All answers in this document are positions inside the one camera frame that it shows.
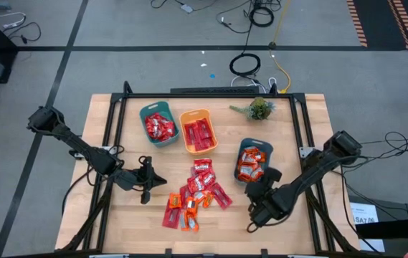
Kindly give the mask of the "orange plastic bin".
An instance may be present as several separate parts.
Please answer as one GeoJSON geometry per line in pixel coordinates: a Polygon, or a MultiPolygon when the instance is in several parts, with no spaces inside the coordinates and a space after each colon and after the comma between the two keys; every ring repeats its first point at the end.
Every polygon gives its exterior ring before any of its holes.
{"type": "Polygon", "coordinates": [[[199,156],[199,155],[204,155],[204,154],[208,154],[210,152],[212,152],[218,145],[218,141],[216,139],[215,133],[214,133],[214,129],[212,127],[212,122],[210,120],[210,112],[207,109],[198,109],[198,110],[190,110],[187,111],[185,113],[182,113],[180,115],[180,124],[181,124],[181,132],[183,134],[184,137],[184,141],[185,141],[185,148],[186,150],[195,156],[199,156]],[[209,128],[212,132],[212,138],[214,141],[214,145],[210,148],[204,148],[203,146],[203,150],[201,151],[196,151],[194,146],[188,146],[186,144],[186,139],[185,139],[185,132],[184,132],[184,125],[187,123],[197,123],[199,125],[199,129],[200,129],[200,136],[201,136],[201,120],[206,118],[207,122],[209,124],[209,128]]]}

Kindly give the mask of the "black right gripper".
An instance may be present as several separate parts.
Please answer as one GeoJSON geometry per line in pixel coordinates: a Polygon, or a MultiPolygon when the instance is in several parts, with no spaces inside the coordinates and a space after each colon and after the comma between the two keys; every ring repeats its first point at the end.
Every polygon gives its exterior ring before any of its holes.
{"type": "MultiPolygon", "coordinates": [[[[271,167],[264,170],[263,184],[272,186],[279,182],[282,173],[271,167]]],[[[249,182],[245,194],[252,202],[249,207],[250,220],[257,227],[267,226],[269,220],[278,222],[292,213],[292,191],[286,188],[275,188],[264,193],[264,185],[260,182],[249,182]]]]}

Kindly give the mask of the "black side bench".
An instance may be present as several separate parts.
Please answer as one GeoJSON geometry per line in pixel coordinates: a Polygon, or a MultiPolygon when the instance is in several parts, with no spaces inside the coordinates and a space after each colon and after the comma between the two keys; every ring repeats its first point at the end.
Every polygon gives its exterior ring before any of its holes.
{"type": "Polygon", "coordinates": [[[408,204],[373,200],[366,197],[351,196],[350,203],[372,204],[376,207],[379,221],[370,224],[355,225],[359,240],[382,239],[385,253],[373,249],[368,253],[380,253],[384,256],[401,257],[408,253],[408,204]]]}

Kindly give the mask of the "dark blue plastic bin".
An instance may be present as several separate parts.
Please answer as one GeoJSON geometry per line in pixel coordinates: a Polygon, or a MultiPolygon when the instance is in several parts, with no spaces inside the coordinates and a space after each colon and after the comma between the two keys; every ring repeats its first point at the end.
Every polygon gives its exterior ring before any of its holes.
{"type": "MultiPolygon", "coordinates": [[[[239,153],[237,155],[237,162],[236,162],[236,167],[234,169],[234,177],[240,181],[238,179],[238,173],[239,173],[239,167],[238,166],[238,160],[240,158],[240,156],[244,153],[244,149],[246,147],[249,146],[256,146],[257,148],[259,148],[260,151],[264,152],[266,154],[266,162],[265,163],[259,163],[260,166],[262,166],[263,170],[265,170],[270,163],[270,157],[272,152],[274,151],[274,148],[267,142],[265,141],[261,141],[261,140],[256,140],[254,138],[245,138],[242,140],[242,142],[240,143],[240,147],[239,147],[239,153]]],[[[249,155],[250,159],[255,160],[255,156],[249,155]]]]}

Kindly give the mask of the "large orange candy wrapper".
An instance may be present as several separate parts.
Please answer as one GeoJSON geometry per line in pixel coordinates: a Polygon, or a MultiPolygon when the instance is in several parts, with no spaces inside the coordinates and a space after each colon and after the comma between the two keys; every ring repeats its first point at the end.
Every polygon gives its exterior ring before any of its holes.
{"type": "Polygon", "coordinates": [[[188,223],[188,216],[185,211],[182,211],[179,215],[179,227],[180,227],[180,230],[182,231],[190,230],[189,223],[188,223]]]}

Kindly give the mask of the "green plastic bin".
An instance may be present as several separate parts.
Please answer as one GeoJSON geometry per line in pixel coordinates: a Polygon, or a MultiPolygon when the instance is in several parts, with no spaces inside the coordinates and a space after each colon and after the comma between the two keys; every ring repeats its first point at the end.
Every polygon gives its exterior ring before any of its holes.
{"type": "Polygon", "coordinates": [[[178,127],[178,125],[176,124],[176,122],[174,120],[174,117],[173,117],[173,115],[171,113],[171,110],[169,108],[169,104],[167,102],[159,101],[159,102],[155,102],[155,103],[152,103],[150,105],[147,105],[147,106],[145,106],[145,107],[143,107],[141,109],[139,115],[140,115],[140,119],[141,119],[143,129],[146,132],[148,140],[152,144],[154,144],[157,148],[165,147],[165,146],[170,145],[170,144],[172,144],[172,143],[174,143],[174,142],[176,142],[178,140],[180,130],[179,130],[179,127],[178,127]],[[147,131],[147,128],[146,128],[146,124],[145,124],[145,118],[147,116],[149,116],[149,115],[154,114],[154,113],[159,113],[160,115],[164,116],[167,120],[171,120],[171,121],[174,122],[174,125],[175,125],[175,136],[174,137],[172,137],[171,139],[166,140],[164,142],[162,142],[161,140],[152,140],[149,137],[148,131],[147,131]]]}

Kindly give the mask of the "red candy packet white print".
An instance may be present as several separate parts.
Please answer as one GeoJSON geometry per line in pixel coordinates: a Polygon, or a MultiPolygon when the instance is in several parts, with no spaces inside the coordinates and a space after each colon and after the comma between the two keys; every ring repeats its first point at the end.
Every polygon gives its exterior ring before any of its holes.
{"type": "Polygon", "coordinates": [[[194,176],[187,179],[187,186],[191,194],[197,191],[203,191],[206,186],[200,176],[194,176]]]}

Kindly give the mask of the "black mat orange striped edges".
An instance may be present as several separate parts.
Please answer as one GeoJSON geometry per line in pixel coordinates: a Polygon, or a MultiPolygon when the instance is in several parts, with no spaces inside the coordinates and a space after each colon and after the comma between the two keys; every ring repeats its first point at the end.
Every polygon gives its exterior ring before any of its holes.
{"type": "Polygon", "coordinates": [[[408,49],[408,0],[346,0],[357,37],[368,49],[408,49]]]}

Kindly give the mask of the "white paper sign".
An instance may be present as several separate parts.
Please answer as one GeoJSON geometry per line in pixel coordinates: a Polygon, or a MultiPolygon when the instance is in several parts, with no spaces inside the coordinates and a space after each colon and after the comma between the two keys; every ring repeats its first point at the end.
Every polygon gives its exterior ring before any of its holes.
{"type": "MultiPolygon", "coordinates": [[[[350,205],[355,225],[370,224],[379,221],[375,205],[354,202],[351,202],[350,205]]],[[[384,242],[382,239],[366,239],[366,241],[369,244],[362,239],[359,240],[362,251],[372,252],[373,249],[371,247],[373,247],[376,251],[385,253],[384,242]]]]}

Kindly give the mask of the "black aluminium table frame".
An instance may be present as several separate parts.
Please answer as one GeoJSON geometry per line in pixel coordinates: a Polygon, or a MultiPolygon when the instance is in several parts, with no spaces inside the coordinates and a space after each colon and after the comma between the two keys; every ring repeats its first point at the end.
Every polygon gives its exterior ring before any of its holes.
{"type": "Polygon", "coordinates": [[[158,175],[166,184],[154,188],[151,200],[143,205],[140,193],[114,186],[109,206],[95,220],[91,235],[83,239],[83,249],[136,257],[220,258],[284,257],[338,251],[338,242],[317,214],[310,212],[304,196],[298,199],[290,218],[247,232],[249,200],[244,185],[234,178],[237,151],[244,138],[270,143],[270,165],[282,172],[283,183],[300,175],[299,149],[303,145],[321,147],[332,128],[324,96],[319,94],[269,95],[275,111],[265,121],[250,122],[232,111],[234,105],[252,102],[246,94],[172,95],[168,93],[113,93],[91,97],[83,139],[91,145],[119,144],[121,158],[129,168],[138,167],[140,156],[150,156],[158,175]],[[185,184],[194,159],[184,139],[163,148],[153,146],[141,125],[140,110],[154,102],[166,101],[175,117],[206,108],[213,124],[217,147],[209,153],[217,180],[232,199],[222,209],[213,203],[198,211],[199,230],[180,231],[162,226],[166,202],[171,192],[185,184]]]}

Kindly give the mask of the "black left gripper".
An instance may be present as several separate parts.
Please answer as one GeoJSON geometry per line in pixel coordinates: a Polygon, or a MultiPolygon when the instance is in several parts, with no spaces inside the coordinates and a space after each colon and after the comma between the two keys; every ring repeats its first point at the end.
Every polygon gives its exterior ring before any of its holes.
{"type": "Polygon", "coordinates": [[[167,180],[153,172],[152,157],[141,156],[138,162],[141,164],[140,168],[133,169],[132,174],[135,176],[132,189],[141,192],[141,204],[147,204],[151,199],[150,190],[152,184],[160,186],[167,184],[167,180]]]}

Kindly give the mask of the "small green artificial plant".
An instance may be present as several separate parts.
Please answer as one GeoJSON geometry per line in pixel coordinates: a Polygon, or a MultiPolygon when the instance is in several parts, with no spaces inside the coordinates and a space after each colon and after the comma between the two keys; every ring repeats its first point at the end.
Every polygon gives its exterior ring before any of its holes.
{"type": "Polygon", "coordinates": [[[248,120],[267,120],[275,109],[275,104],[273,102],[266,101],[263,97],[256,97],[250,103],[250,105],[246,107],[236,107],[230,105],[229,108],[243,114],[248,120]]]}

